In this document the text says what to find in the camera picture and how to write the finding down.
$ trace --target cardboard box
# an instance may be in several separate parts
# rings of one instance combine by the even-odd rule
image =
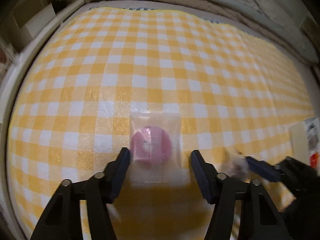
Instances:
[[[44,7],[34,15],[23,27],[22,30],[28,33],[32,39],[56,16],[52,4]]]
[[[290,127],[293,157],[298,161],[310,165],[319,173],[319,119],[309,117]]]

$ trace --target pink object in bag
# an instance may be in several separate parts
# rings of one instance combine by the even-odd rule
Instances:
[[[146,126],[133,135],[131,149],[137,161],[159,165],[170,159],[172,142],[165,130],[157,126]]]

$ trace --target bed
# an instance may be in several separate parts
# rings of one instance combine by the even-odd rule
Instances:
[[[130,113],[156,111],[181,116],[183,176],[148,189],[127,179],[108,206],[116,235],[203,239],[212,207],[190,173],[191,151],[218,169],[225,151],[277,163],[292,155],[288,128],[320,113],[307,71],[317,61],[312,45],[244,22],[154,1],[78,1],[65,9],[2,85],[1,204],[14,236],[30,238],[63,179],[88,179],[129,146]],[[292,200],[284,187],[264,185],[279,209]],[[85,203],[81,209],[90,239]]]

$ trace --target bed sheet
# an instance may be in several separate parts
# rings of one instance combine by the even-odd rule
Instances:
[[[292,154],[288,127],[313,115],[293,62],[271,43],[181,11],[86,11],[44,47],[12,113],[9,183],[27,236],[63,179],[88,179],[129,147],[134,111],[180,114],[183,178],[140,189],[126,179],[108,205],[119,239],[203,239],[212,206],[191,151],[218,170],[226,149],[276,163]],[[292,199],[265,186],[279,208]]]

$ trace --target yellow checkered tablecloth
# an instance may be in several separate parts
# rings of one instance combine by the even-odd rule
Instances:
[[[180,11],[89,10],[42,50],[12,113],[9,182],[27,236],[63,179],[88,179],[129,147],[133,111],[180,113],[184,179],[140,189],[126,180],[108,206],[119,239],[203,239],[212,207],[191,151],[218,169],[224,147],[276,163],[292,153],[288,127],[313,115],[293,62],[264,40]]]

